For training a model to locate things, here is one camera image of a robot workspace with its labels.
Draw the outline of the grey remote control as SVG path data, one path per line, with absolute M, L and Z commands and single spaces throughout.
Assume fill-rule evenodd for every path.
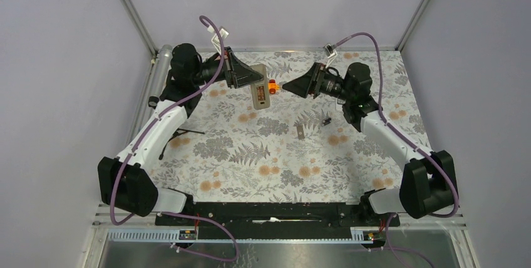
M 268 89 L 269 78 L 267 77 L 267 68 L 264 64 L 256 64 L 251 66 L 251 68 L 262 75 L 262 80 L 250 85 L 253 107 L 255 110 L 263 110 L 271 105 L 270 93 Z

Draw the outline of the grey battery cover strip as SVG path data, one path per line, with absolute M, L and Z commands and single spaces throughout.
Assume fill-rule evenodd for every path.
M 304 127 L 302 125 L 297 125 L 296 126 L 296 130 L 297 130 L 297 137 L 299 140 L 303 140 L 305 139 L 305 134 L 304 134 Z

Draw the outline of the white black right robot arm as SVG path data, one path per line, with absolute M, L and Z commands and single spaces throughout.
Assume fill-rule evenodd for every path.
M 324 94 L 342 102 L 345 120 L 358 132 L 376 142 L 402 171 L 398 188 L 379 189 L 360 198 L 359 217 L 367 225 L 377 224 L 384 214 L 406 212 L 419 219 L 439 217 L 439 210 L 458 209 L 455 166 L 452 156 L 434 152 L 402 133 L 381 114 L 381 106 L 371 96 L 373 80 L 369 66 L 353 63 L 340 77 L 334 68 L 314 63 L 304 75 L 283 84 L 282 89 L 299 97 Z

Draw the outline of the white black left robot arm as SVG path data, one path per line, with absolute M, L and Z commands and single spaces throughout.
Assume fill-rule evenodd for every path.
M 223 81 L 229 88 L 265 84 L 266 68 L 243 63 L 228 46 L 222 54 L 214 53 L 207 59 L 189 43 L 159 55 L 159 64 L 168 71 L 164 89 L 148 99 L 152 115 L 133 141 L 117 156 L 100 160 L 100 194 L 104 204 L 131 214 L 145 217 L 152 212 L 170 212 L 176 223 L 185 225 L 194 217 L 186 194 L 158 188 L 148 170 L 163 158 L 168 142 L 177 137 L 180 126 L 192 115 L 208 81 Z

